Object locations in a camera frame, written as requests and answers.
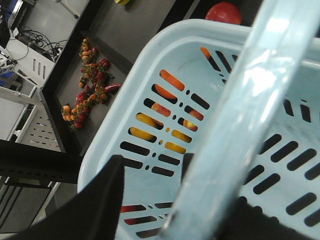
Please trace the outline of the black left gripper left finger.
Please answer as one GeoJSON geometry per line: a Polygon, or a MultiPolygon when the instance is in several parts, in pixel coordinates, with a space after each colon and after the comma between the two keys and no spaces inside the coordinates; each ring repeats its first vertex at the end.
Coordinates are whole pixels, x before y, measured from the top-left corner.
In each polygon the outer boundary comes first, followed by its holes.
{"type": "Polygon", "coordinates": [[[124,158],[112,155],[94,179],[55,213],[11,240],[113,240],[125,182],[124,158]]]}

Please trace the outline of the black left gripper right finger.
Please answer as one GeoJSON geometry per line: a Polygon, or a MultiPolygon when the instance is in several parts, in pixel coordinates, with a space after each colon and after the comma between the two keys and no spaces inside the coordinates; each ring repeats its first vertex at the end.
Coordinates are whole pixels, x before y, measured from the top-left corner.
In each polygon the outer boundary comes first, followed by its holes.
{"type": "Polygon", "coordinates": [[[253,167],[218,239],[318,240],[320,184],[311,186],[312,170],[302,178],[294,174],[312,156],[303,153],[280,173],[268,161],[253,167]]]}

